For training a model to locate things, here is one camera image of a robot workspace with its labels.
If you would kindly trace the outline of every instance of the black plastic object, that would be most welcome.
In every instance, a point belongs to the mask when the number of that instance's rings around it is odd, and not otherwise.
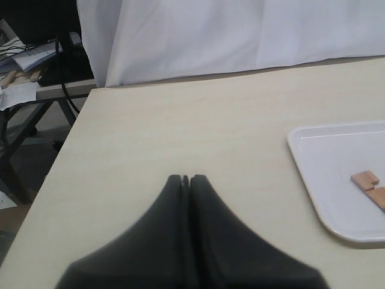
[[[328,288],[317,270],[272,247],[248,229],[205,176],[191,179],[190,221],[199,244],[205,288]]]
[[[139,221],[73,263],[58,289],[199,288],[188,230],[188,180],[170,176]]]
[[[319,272],[248,229],[205,176],[170,176],[121,237],[73,263],[57,289],[327,289]]]

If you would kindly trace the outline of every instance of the computer monitor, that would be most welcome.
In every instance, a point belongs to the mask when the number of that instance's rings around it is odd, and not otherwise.
[[[83,48],[75,47],[70,37],[71,32],[81,36],[76,0],[2,1],[0,16],[26,45],[59,40],[63,49],[61,67],[52,60],[52,65],[39,81],[41,85],[93,78],[87,54]]]

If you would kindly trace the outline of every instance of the white tray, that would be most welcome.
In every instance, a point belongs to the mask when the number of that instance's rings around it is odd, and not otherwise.
[[[349,241],[385,241],[385,213],[351,181],[371,170],[385,185],[385,122],[297,128],[288,143],[321,222]]]

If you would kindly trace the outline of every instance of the light wooden tabletop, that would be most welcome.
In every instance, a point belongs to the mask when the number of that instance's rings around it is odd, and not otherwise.
[[[328,233],[286,136],[298,126],[384,119],[384,71],[385,58],[329,61],[93,90],[0,269],[0,287],[54,288],[72,261],[130,227],[168,175],[199,173],[252,230],[319,269],[331,288],[383,288],[385,249]]]

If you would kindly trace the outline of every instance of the white fabric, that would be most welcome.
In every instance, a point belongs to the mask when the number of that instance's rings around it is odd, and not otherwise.
[[[78,0],[99,87],[385,54],[383,0]]]

